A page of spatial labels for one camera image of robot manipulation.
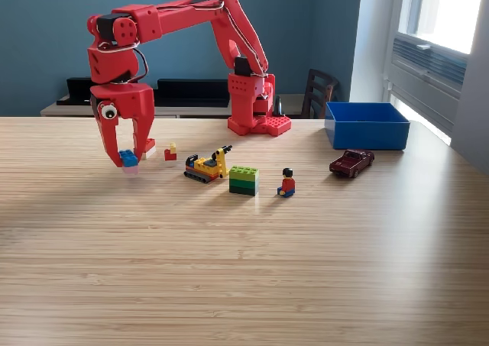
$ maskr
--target googly eye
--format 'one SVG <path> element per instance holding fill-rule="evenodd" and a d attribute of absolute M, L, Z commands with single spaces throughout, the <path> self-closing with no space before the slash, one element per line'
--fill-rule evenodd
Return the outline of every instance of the googly eye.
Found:
<path fill-rule="evenodd" d="M 102 117 L 105 119 L 114 119 L 117 115 L 117 109 L 114 105 L 104 105 L 102 107 Z"/>

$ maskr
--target green lego brick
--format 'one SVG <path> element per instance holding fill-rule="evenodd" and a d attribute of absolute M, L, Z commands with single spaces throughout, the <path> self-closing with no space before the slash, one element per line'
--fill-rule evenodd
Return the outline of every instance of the green lego brick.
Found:
<path fill-rule="evenodd" d="M 230 193 L 237 193 L 239 195 L 256 196 L 256 194 L 258 193 L 258 187 L 256 189 L 251 189 L 251 188 L 241 188 L 241 187 L 230 186 L 229 192 Z"/>
<path fill-rule="evenodd" d="M 229 179 L 247 180 L 254 182 L 259 177 L 259 170 L 249 167 L 233 166 L 229 171 Z"/>
<path fill-rule="evenodd" d="M 239 179 L 230 179 L 229 186 L 239 187 L 239 188 L 249 188 L 255 189 L 258 188 L 259 180 L 255 180 L 254 182 L 250 182 L 249 180 L 239 180 Z"/>

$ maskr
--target red robot arm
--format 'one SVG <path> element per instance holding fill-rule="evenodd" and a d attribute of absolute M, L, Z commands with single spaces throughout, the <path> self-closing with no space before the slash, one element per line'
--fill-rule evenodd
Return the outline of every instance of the red robot arm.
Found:
<path fill-rule="evenodd" d="M 281 134 L 290 119 L 273 116 L 275 78 L 266 74 L 267 58 L 238 0 L 179 0 L 162 5 L 129 5 L 110 15 L 93 16 L 88 29 L 95 37 L 88 49 L 93 82 L 91 104 L 105 151 L 118 167 L 115 126 L 118 117 L 134 124 L 134 154 L 141 159 L 154 120 L 150 86 L 138 83 L 147 73 L 137 46 L 165 34 L 210 21 L 226 65 L 234 69 L 228 88 L 232 116 L 228 126 L 238 134 Z M 137 76 L 138 53 L 145 73 Z"/>

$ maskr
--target red lego torso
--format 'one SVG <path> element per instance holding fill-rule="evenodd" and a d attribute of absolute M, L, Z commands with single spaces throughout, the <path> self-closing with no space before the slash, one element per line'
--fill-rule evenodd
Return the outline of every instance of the red lego torso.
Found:
<path fill-rule="evenodd" d="M 282 190 L 284 192 L 288 192 L 291 189 L 295 189 L 295 188 L 296 188 L 296 181 L 295 180 L 293 180 L 293 179 L 284 179 L 282 181 Z"/>

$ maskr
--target toy car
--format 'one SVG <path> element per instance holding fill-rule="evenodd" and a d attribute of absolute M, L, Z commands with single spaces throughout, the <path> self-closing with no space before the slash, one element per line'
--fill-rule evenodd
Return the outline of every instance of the toy car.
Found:
<path fill-rule="evenodd" d="M 355 178 L 367 165 L 374 162 L 374 153 L 369 150 L 346 150 L 342 157 L 329 164 L 329 171 Z"/>

